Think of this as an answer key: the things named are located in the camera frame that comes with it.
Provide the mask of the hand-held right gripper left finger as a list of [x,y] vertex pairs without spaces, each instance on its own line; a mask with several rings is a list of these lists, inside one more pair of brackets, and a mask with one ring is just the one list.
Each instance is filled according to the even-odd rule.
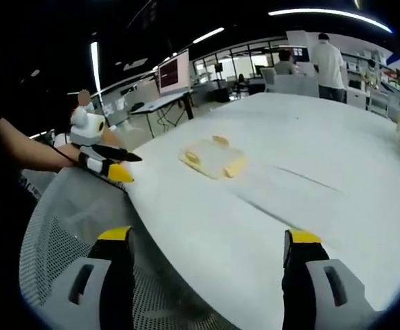
[[58,329],[133,329],[133,228],[100,234],[57,278]]

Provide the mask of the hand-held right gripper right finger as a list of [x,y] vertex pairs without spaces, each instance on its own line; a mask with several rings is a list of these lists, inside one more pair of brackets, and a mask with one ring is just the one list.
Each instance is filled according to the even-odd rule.
[[375,320],[364,284],[318,236],[286,230],[283,269],[283,329],[368,329]]

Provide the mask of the person's left hand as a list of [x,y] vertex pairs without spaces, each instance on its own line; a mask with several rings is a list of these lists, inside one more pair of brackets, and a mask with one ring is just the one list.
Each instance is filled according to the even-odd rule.
[[80,151],[72,144],[64,144],[56,148],[60,153],[60,167],[73,167],[78,165]]

